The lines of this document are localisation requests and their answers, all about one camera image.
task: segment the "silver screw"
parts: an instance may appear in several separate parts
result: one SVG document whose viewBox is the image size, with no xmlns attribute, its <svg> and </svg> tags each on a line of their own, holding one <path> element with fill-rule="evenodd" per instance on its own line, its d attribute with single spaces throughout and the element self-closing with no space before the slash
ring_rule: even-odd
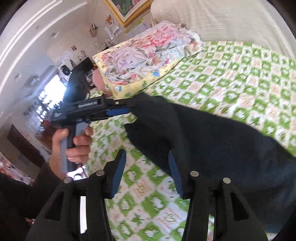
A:
<svg viewBox="0 0 296 241">
<path fill-rule="evenodd" d="M 105 174 L 105 172 L 103 170 L 96 171 L 96 175 L 99 177 L 103 176 L 104 174 Z"/>
<path fill-rule="evenodd" d="M 72 178 L 71 177 L 65 177 L 64 178 L 64 183 L 70 183 L 72 182 Z"/>
<path fill-rule="evenodd" d="M 191 171 L 190 175 L 193 177 L 198 177 L 199 173 L 197 171 Z"/>
<path fill-rule="evenodd" d="M 227 177 L 223 178 L 223 182 L 226 184 L 229 184 L 231 182 L 231 180 Z"/>
</svg>

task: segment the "black sleeve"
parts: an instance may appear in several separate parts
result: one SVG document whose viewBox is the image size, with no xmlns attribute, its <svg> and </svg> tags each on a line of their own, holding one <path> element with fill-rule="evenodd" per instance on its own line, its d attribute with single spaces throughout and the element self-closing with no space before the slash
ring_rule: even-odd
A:
<svg viewBox="0 0 296 241">
<path fill-rule="evenodd" d="M 0 174 L 0 192 L 26 218 L 36 218 L 60 179 L 44 164 L 33 186 Z"/>
</svg>

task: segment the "ceiling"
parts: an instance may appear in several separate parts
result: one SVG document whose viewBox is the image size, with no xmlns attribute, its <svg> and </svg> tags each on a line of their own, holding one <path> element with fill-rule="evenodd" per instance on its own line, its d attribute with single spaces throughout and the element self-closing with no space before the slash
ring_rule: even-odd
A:
<svg viewBox="0 0 296 241">
<path fill-rule="evenodd" d="M 91 5 L 91 0 L 28 0 L 12 17 L 0 36 L 0 127 L 38 96 L 40 86 L 28 83 L 53 64 L 47 48 L 56 36 L 86 22 Z"/>
</svg>

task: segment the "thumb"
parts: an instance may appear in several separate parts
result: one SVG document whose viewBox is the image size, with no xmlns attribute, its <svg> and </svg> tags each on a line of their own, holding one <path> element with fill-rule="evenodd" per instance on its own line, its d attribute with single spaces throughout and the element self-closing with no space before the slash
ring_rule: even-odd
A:
<svg viewBox="0 0 296 241">
<path fill-rule="evenodd" d="M 69 135 L 68 129 L 57 130 L 52 137 L 52 155 L 60 156 L 61 153 L 61 140 Z"/>
</svg>

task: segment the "painting of pink roses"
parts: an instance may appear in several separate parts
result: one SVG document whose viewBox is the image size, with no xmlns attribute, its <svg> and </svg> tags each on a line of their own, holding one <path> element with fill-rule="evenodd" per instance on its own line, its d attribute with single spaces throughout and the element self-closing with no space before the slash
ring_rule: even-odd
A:
<svg viewBox="0 0 296 241">
<path fill-rule="evenodd" d="M 153 0 L 104 0 L 123 27 L 128 26 L 147 10 Z"/>
</svg>

